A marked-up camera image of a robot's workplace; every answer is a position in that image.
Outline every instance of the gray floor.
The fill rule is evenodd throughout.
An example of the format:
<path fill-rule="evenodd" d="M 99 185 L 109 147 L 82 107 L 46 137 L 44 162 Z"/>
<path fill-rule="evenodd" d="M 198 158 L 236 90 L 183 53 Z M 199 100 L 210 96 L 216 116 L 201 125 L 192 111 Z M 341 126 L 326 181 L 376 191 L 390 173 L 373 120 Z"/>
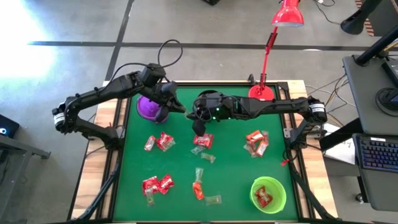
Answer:
<path fill-rule="evenodd" d="M 87 141 L 79 134 L 55 131 L 51 109 L 67 96 L 100 86 L 105 79 L 113 47 L 26 46 L 28 41 L 115 42 L 127 0 L 11 1 L 0 13 L 0 113 L 22 126 L 18 139 L 52 152 L 48 161 L 32 159 L 9 210 L 9 220 L 28 223 L 61 222 L 67 217 Z M 265 44 L 278 0 L 221 0 L 215 7 L 200 0 L 135 0 L 124 42 L 163 42 L 174 38 L 186 43 Z M 300 8 L 305 25 L 279 29 L 278 45 L 369 46 L 377 37 L 366 32 L 345 34 L 328 23 L 310 0 Z M 356 10 L 354 0 L 336 0 L 324 8 L 328 17 L 341 22 Z M 155 62 L 157 49 L 122 47 L 116 66 L 126 62 Z M 273 50 L 268 79 L 304 79 L 322 86 L 344 74 L 341 58 L 361 52 Z M 165 49 L 162 63 L 171 62 L 177 49 Z M 263 50 L 185 49 L 178 64 L 166 69 L 174 80 L 236 80 L 261 72 Z M 141 69 L 129 67 L 120 74 Z M 324 88 L 332 91 L 333 87 Z M 349 86 L 340 92 L 353 103 Z M 327 100 L 328 94 L 313 96 Z M 330 109 L 342 102 L 335 100 Z M 89 118 L 95 108 L 81 112 Z M 342 123 L 358 117 L 345 106 L 333 112 Z M 339 216 L 345 220 L 393 222 L 398 213 L 377 212 L 353 200 L 356 179 L 331 177 Z"/>

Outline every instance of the green mat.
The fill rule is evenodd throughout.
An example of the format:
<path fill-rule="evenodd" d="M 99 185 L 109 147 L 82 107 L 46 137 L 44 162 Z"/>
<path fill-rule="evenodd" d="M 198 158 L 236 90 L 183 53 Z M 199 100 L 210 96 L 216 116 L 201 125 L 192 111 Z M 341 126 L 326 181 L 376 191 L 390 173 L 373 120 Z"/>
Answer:
<path fill-rule="evenodd" d="M 179 87 L 179 100 L 187 107 L 204 90 L 217 90 L 229 95 L 246 96 L 248 87 Z M 215 155 L 213 164 L 190 151 L 194 132 L 192 121 L 183 114 L 170 113 L 164 124 L 155 124 L 139 117 L 136 100 L 132 101 L 126 133 L 121 176 L 115 204 L 114 221 L 234 221 L 234 220 L 297 220 L 295 199 L 288 166 L 282 167 L 284 137 L 277 114 L 260 116 L 249 121 L 226 120 L 206 125 L 207 133 L 214 134 L 213 146 L 205 152 Z M 269 146 L 263 158 L 251 158 L 243 149 L 245 136 L 260 129 L 269 132 Z M 160 136 L 165 131 L 175 138 L 176 145 L 167 152 L 156 146 L 144 150 L 150 135 Z M 195 168 L 204 168 L 205 196 L 220 194 L 222 204 L 206 206 L 197 200 L 192 183 Z M 142 181 L 152 176 L 160 180 L 170 174 L 175 183 L 165 195 L 156 193 L 155 205 L 148 207 L 142 194 Z M 249 193 L 254 179 L 269 176 L 279 180 L 287 193 L 283 211 L 268 215 L 259 211 L 250 201 Z"/>

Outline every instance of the candy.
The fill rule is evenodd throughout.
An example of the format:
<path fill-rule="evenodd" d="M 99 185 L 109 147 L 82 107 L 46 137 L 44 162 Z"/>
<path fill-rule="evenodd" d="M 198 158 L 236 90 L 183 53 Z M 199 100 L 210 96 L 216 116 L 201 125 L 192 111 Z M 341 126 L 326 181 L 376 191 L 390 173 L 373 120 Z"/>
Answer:
<path fill-rule="evenodd" d="M 159 191 L 162 194 L 166 194 L 169 191 L 169 189 L 174 186 L 174 182 L 172 180 L 172 177 L 167 174 L 166 176 L 163 177 L 162 180 L 160 180 L 159 185 L 160 185 Z"/>
<path fill-rule="evenodd" d="M 267 131 L 261 131 L 261 134 L 264 136 L 263 141 L 268 145 L 268 132 Z"/>
<path fill-rule="evenodd" d="M 207 159 L 207 160 L 210 161 L 211 163 L 214 163 L 214 160 L 216 159 L 215 156 L 210 155 L 210 154 L 207 154 L 207 153 L 204 153 L 204 152 L 200 154 L 200 157 L 201 157 L 202 159 Z"/>
<path fill-rule="evenodd" d="M 247 150 L 247 151 L 250 153 L 250 155 L 251 155 L 252 158 L 257 157 L 256 151 L 254 150 L 254 147 L 253 147 L 252 144 L 245 144 L 245 145 L 243 146 L 243 148 L 244 148 L 245 150 Z"/>
<path fill-rule="evenodd" d="M 160 138 L 156 139 L 156 145 L 162 151 L 167 151 L 175 144 L 174 138 L 171 135 L 161 132 Z"/>
<path fill-rule="evenodd" d="M 193 138 L 193 143 L 200 146 L 206 146 L 209 149 L 213 144 L 213 138 L 214 135 L 212 134 L 204 134 L 203 136 L 195 135 L 195 137 Z"/>
<path fill-rule="evenodd" d="M 205 197 L 206 205 L 221 204 L 221 195 L 215 195 L 211 197 Z"/>
<path fill-rule="evenodd" d="M 147 143 L 144 146 L 145 151 L 151 151 L 156 142 L 156 138 L 154 136 L 150 136 Z"/>
<path fill-rule="evenodd" d="M 203 168 L 197 167 L 195 170 L 195 174 L 196 174 L 195 182 L 201 183 L 201 177 L 203 175 Z"/>
<path fill-rule="evenodd" d="M 160 189 L 160 185 L 157 181 L 157 176 L 151 177 L 142 182 L 142 191 L 145 196 L 147 195 L 147 190 L 152 191 L 152 193 L 154 194 L 154 193 L 158 192 L 159 189 Z"/>
<path fill-rule="evenodd" d="M 266 187 L 262 186 L 256 191 L 257 200 L 262 208 L 272 202 L 272 196 L 267 194 Z"/>
<path fill-rule="evenodd" d="M 154 193 L 152 192 L 151 189 L 147 189 L 145 190 L 146 193 L 146 197 L 147 197 L 147 203 L 148 206 L 154 205 L 155 204 L 155 197 L 154 197 Z"/>
<path fill-rule="evenodd" d="M 201 183 L 194 182 L 192 184 L 193 187 L 193 193 L 195 193 L 195 196 L 197 197 L 198 200 L 202 200 L 205 195 L 203 194 L 203 191 L 201 190 Z"/>
<path fill-rule="evenodd" d="M 259 130 L 255 131 L 255 132 L 253 132 L 251 134 L 248 134 L 246 136 L 246 140 L 248 140 L 248 141 L 256 142 L 256 141 L 261 140 L 261 139 L 264 139 L 264 136 L 261 134 L 261 132 Z"/>
<path fill-rule="evenodd" d="M 267 146 L 268 146 L 267 143 L 265 143 L 264 141 L 261 141 L 259 147 L 257 147 L 257 150 L 256 150 L 257 156 L 262 157 L 262 155 L 264 154 L 264 152 L 267 149 Z"/>
<path fill-rule="evenodd" d="M 194 153 L 195 155 L 197 155 L 199 152 L 202 152 L 203 150 L 205 150 L 205 146 L 197 146 L 195 148 L 193 148 L 191 150 L 192 153 Z"/>

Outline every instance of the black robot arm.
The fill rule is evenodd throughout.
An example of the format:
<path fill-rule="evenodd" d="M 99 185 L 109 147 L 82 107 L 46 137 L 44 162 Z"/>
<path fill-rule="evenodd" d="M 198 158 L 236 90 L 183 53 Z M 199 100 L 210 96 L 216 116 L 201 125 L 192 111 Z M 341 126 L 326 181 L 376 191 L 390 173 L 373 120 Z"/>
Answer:
<path fill-rule="evenodd" d="M 223 119 L 254 119 L 263 114 L 298 113 L 304 120 L 298 128 L 290 130 L 289 145 L 292 149 L 306 147 L 307 134 L 316 125 L 327 121 L 325 105 L 312 98 L 294 100 L 261 101 L 242 96 L 228 96 L 217 91 L 204 91 L 193 102 L 193 112 L 188 118 L 194 120 L 193 130 L 201 136 L 205 123 Z"/>
<path fill-rule="evenodd" d="M 157 64 L 148 64 L 141 72 L 132 72 L 115 78 L 102 88 L 68 97 L 52 110 L 55 128 L 61 133 L 80 132 L 84 137 L 100 138 L 106 148 L 118 147 L 119 137 L 112 127 L 103 128 L 78 117 L 81 110 L 111 99 L 125 99 L 141 94 L 160 105 L 156 121 L 162 121 L 169 112 L 184 113 L 185 108 L 176 96 L 175 82 L 160 83 L 165 70 Z"/>

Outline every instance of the wooden edge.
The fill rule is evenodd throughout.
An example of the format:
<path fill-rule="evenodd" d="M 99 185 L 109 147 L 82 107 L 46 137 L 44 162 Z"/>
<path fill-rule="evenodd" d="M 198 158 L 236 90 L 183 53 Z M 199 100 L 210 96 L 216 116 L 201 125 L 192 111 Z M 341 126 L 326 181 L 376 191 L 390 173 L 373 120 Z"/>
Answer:
<path fill-rule="evenodd" d="M 206 81 L 177 80 L 176 82 L 239 83 L 239 82 L 245 82 L 245 80 L 206 80 Z M 287 82 L 289 85 L 291 98 L 307 97 L 307 92 L 303 80 L 269 80 L 268 82 Z M 104 127 L 109 126 L 109 123 L 113 121 L 116 102 L 117 100 L 109 100 L 107 102 L 98 105 L 95 124 Z M 123 123 L 125 108 L 126 108 L 126 100 L 123 100 L 118 125 Z M 285 114 L 285 118 L 287 121 L 287 125 L 291 126 L 291 122 L 287 114 Z M 298 114 L 295 114 L 295 119 L 297 125 L 299 125 L 303 120 L 303 118 Z M 311 139 L 308 140 L 308 143 L 319 147 L 318 141 Z M 99 140 L 90 141 L 87 152 L 89 153 L 100 146 L 101 146 L 101 141 Z M 115 158 L 116 155 L 113 156 L 111 169 L 113 168 Z M 335 202 L 333 200 L 333 195 L 331 193 L 329 179 L 326 173 L 326 167 L 323 161 L 323 156 L 321 151 L 319 151 L 318 149 L 308 147 L 303 150 L 303 159 L 311 191 L 314 193 L 319 202 L 326 208 L 326 210 L 331 215 L 337 217 Z M 98 193 L 101 186 L 105 160 L 106 160 L 106 150 L 104 149 L 94 152 L 88 158 L 86 158 L 85 164 L 82 169 L 82 174 L 80 178 L 80 184 L 78 186 L 78 192 L 76 195 L 75 204 L 73 207 L 72 218 L 80 216 L 85 211 L 85 209 L 90 205 L 90 203 L 93 201 L 96 194 Z M 300 170 L 297 161 L 295 161 L 295 166 L 297 170 Z M 298 187 L 298 191 L 300 196 L 300 203 L 302 205 L 303 215 L 304 217 L 308 217 L 307 201 L 305 199 L 305 195 L 300 187 Z M 110 190 L 108 191 L 105 197 L 106 203 L 104 203 L 103 215 L 108 214 L 109 200 L 110 200 Z"/>

